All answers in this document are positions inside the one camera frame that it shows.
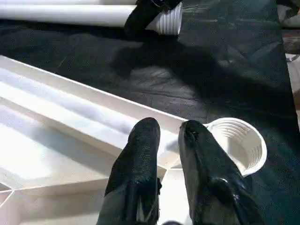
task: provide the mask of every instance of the black table surface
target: black table surface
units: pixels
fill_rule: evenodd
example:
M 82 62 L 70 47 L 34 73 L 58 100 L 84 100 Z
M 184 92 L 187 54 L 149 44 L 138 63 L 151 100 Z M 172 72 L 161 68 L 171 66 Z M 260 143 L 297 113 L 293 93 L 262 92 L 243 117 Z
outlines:
M 300 134 L 274 1 L 186 0 L 183 12 L 178 39 L 2 20 L 0 54 L 186 119 L 251 123 L 268 158 L 246 180 L 266 224 L 300 224 Z

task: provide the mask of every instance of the white tray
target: white tray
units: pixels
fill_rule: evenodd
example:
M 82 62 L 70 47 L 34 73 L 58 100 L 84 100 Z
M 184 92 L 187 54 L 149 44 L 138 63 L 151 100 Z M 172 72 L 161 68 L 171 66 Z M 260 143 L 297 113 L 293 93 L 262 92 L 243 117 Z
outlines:
M 166 207 L 169 183 L 177 180 L 184 187 L 177 144 L 183 118 L 3 56 L 0 115 L 0 221 L 5 225 L 94 224 L 112 164 L 134 124 L 145 117 L 161 126 L 157 171 L 161 178 L 169 174 L 163 181 L 160 222 L 172 219 L 177 206 L 179 211 L 188 208 L 184 188 L 179 203 Z M 244 176 L 262 167 L 266 147 L 254 127 L 234 118 L 206 126 Z M 70 207 L 66 214 L 59 210 L 64 204 Z M 182 218 L 188 211 L 182 213 L 173 219 L 186 222 Z

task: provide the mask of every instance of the white plastic cup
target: white plastic cup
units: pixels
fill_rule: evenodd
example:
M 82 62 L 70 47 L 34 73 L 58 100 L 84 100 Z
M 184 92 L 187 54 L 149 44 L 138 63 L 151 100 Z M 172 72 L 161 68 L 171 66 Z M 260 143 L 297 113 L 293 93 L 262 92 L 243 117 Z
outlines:
M 262 135 L 250 124 L 236 118 L 221 118 L 207 129 L 246 177 L 262 168 L 267 146 Z
M 134 5 L 0 5 L 0 19 L 46 23 L 124 27 Z M 178 35 L 181 28 L 182 3 L 169 12 L 160 13 L 146 29 L 161 35 Z
M 166 171 L 160 189 L 159 207 L 157 225 L 163 225 L 168 221 L 193 224 L 189 216 L 187 189 L 182 169 Z

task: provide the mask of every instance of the white pipe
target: white pipe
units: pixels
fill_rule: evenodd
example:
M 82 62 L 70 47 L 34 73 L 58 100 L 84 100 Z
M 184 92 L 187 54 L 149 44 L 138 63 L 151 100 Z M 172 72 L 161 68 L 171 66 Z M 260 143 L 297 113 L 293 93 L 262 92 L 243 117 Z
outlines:
M 134 5 L 136 0 L 0 0 L 2 5 Z
M 92 5 L 0 5 L 0 19 L 124 27 L 136 6 Z M 159 34 L 178 35 L 182 3 L 171 12 L 159 14 L 147 27 Z

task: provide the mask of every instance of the cup rim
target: cup rim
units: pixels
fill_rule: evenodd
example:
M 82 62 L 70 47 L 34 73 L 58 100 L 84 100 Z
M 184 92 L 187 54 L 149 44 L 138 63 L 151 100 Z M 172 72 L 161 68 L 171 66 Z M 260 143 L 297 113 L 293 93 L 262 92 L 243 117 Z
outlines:
M 266 160 L 267 160 L 267 145 L 266 145 L 266 142 L 265 142 L 263 136 L 251 124 L 249 124 L 249 123 L 247 123 L 243 120 L 240 120 L 240 119 L 237 119 L 237 118 L 232 118 L 232 117 L 224 117 L 224 118 L 216 119 L 216 120 L 212 121 L 211 123 L 207 124 L 207 129 L 210 131 L 210 128 L 212 128 L 214 125 L 222 123 L 222 122 L 226 122 L 226 121 L 234 121 L 234 122 L 241 123 L 241 124 L 249 127 L 250 129 L 252 129 L 253 131 L 255 131 L 255 133 L 260 138 L 261 145 L 262 145 L 262 156 L 261 156 L 261 158 L 256 163 L 256 165 L 244 170 L 243 172 L 241 172 L 241 174 L 244 177 L 246 177 L 246 176 L 249 176 L 249 175 L 259 171 L 262 168 L 262 166 L 265 164 Z

